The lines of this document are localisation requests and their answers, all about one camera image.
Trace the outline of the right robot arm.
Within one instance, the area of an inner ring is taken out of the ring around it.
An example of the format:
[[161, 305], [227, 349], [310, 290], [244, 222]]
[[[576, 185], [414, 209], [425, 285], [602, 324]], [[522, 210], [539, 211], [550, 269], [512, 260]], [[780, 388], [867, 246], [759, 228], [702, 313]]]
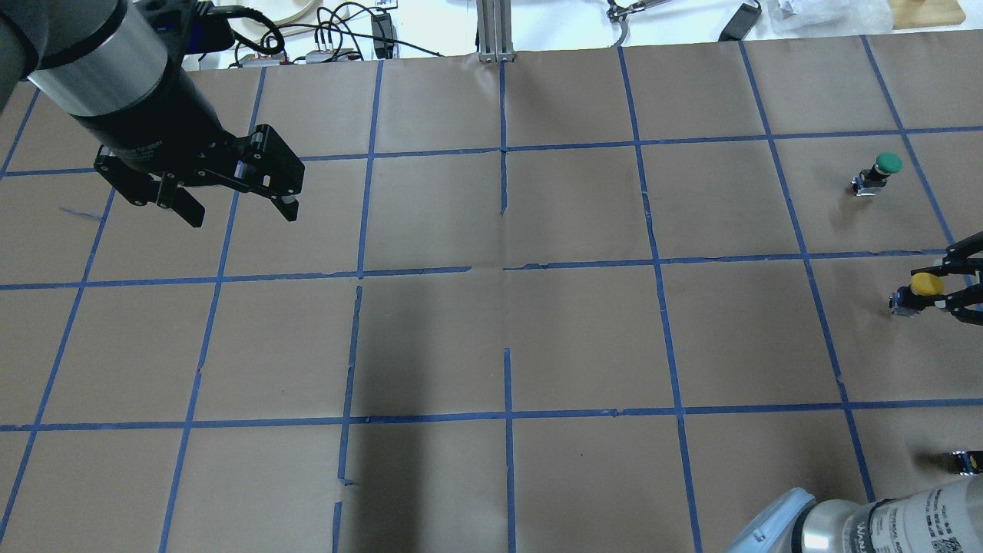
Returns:
[[[889, 312], [928, 308], [980, 325], [981, 234], [956, 241], [933, 266], [913, 270], [889, 298]], [[981, 451], [945, 455], [959, 480], [868, 504], [819, 502], [802, 488], [782, 494], [733, 539], [730, 552], [979, 552]]]

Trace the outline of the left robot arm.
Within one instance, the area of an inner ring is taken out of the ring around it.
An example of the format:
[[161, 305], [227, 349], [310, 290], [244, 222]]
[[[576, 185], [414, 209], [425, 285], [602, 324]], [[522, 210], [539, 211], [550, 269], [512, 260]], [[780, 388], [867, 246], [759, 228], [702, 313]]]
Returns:
[[194, 187], [270, 200], [297, 220], [305, 167], [268, 124], [237, 137], [183, 69], [187, 54], [233, 42], [283, 51], [267, 15], [210, 1], [4, 1], [2, 99], [29, 80], [101, 146], [94, 170], [128, 203], [155, 204], [192, 227]]

